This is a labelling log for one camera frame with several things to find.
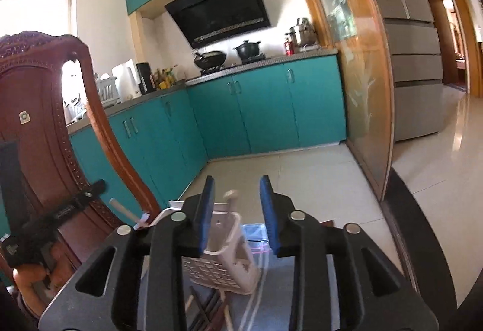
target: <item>triangular cutout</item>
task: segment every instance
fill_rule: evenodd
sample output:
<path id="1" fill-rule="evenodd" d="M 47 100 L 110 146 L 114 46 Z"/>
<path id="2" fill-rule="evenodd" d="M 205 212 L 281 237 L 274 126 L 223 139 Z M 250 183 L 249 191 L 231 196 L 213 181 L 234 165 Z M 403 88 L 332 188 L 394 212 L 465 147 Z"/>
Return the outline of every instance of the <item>triangular cutout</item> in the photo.
<path id="1" fill-rule="evenodd" d="M 370 283 L 373 286 L 373 294 L 376 297 L 386 296 L 399 290 L 397 280 L 370 249 L 362 248 L 362 256 L 369 273 Z"/>
<path id="2" fill-rule="evenodd" d="M 115 253 L 116 250 L 111 247 L 100 255 L 96 262 L 79 279 L 75 285 L 76 290 L 94 297 L 102 296 Z"/>

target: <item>silver screw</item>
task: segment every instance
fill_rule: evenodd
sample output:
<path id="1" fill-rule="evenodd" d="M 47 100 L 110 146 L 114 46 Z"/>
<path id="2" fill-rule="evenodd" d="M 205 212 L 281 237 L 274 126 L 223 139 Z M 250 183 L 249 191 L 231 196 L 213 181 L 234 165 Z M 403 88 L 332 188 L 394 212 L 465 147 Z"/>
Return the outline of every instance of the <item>silver screw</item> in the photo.
<path id="1" fill-rule="evenodd" d="M 128 225 L 122 225 L 117 228 L 117 233 L 120 236 L 125 236 L 126 234 L 129 234 L 131 232 L 131 226 Z"/>
<path id="2" fill-rule="evenodd" d="M 171 214 L 171 220 L 174 222 L 181 222 L 186 219 L 186 214 L 181 211 L 177 211 Z"/>
<path id="3" fill-rule="evenodd" d="M 359 234 L 361 232 L 361 227 L 356 223 L 348 223 L 345 225 L 345 229 L 351 234 Z"/>
<path id="4" fill-rule="evenodd" d="M 305 219 L 305 213 L 303 211 L 295 210 L 290 213 L 290 217 L 294 221 L 303 221 Z"/>

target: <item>black range hood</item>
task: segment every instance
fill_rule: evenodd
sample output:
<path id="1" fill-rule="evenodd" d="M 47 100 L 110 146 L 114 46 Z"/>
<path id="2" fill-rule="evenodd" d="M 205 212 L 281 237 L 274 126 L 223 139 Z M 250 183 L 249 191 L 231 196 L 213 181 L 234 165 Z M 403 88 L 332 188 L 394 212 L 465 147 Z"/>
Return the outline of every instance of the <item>black range hood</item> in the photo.
<path id="1" fill-rule="evenodd" d="M 270 27 L 263 0 L 175 0 L 166 10 L 194 49 Z"/>

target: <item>refrigerator drawer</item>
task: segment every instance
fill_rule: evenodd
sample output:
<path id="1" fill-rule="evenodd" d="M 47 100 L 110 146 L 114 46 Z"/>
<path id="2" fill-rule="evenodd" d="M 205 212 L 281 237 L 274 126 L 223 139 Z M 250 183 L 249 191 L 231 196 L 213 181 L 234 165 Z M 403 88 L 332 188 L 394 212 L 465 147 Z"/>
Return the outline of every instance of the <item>refrigerator drawer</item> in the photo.
<path id="1" fill-rule="evenodd" d="M 434 27 L 417 24 L 386 24 L 391 54 L 441 54 Z"/>
<path id="2" fill-rule="evenodd" d="M 416 138 L 443 129 L 443 84 L 396 87 L 394 140 Z"/>
<path id="3" fill-rule="evenodd" d="M 391 64 L 394 82 L 443 78 L 440 55 L 393 55 Z"/>

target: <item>black pot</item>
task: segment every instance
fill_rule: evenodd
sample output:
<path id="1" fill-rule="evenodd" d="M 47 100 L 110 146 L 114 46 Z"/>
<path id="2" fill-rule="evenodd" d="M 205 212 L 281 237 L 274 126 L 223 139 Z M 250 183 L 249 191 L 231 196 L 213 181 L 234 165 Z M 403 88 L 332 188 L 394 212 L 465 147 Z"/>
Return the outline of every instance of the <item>black pot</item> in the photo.
<path id="1" fill-rule="evenodd" d="M 237 51 L 238 57 L 240 57 L 242 61 L 248 60 L 249 58 L 256 57 L 260 54 L 260 43 L 261 42 L 248 42 L 246 40 L 233 50 Z"/>
<path id="2" fill-rule="evenodd" d="M 226 60 L 226 54 L 223 52 L 219 52 L 218 50 L 214 50 L 213 52 L 206 52 L 200 54 L 195 52 L 196 57 L 194 63 L 200 69 L 210 69 L 214 68 L 215 66 L 223 65 Z"/>

